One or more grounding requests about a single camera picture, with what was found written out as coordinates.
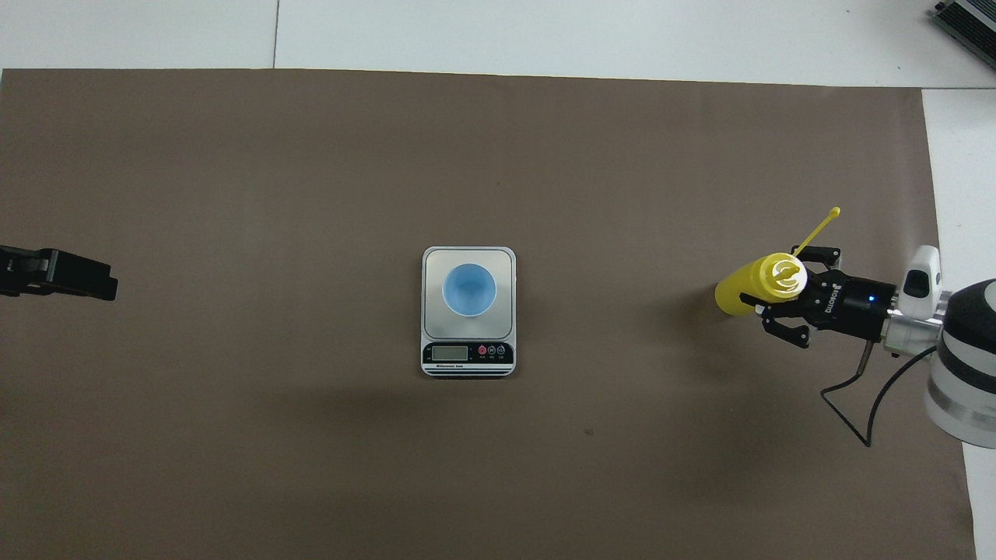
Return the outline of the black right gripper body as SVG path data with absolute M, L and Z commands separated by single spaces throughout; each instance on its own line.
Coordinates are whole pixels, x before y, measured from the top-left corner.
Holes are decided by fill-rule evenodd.
M 881 341 L 896 284 L 847 274 L 817 274 L 806 289 L 806 321 L 819 330 Z

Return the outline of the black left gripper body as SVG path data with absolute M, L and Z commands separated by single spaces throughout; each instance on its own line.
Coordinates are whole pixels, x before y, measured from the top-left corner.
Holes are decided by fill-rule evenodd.
M 47 288 L 34 284 L 36 273 L 47 267 L 47 259 L 39 250 L 1 245 L 1 266 L 3 296 L 47 296 Z

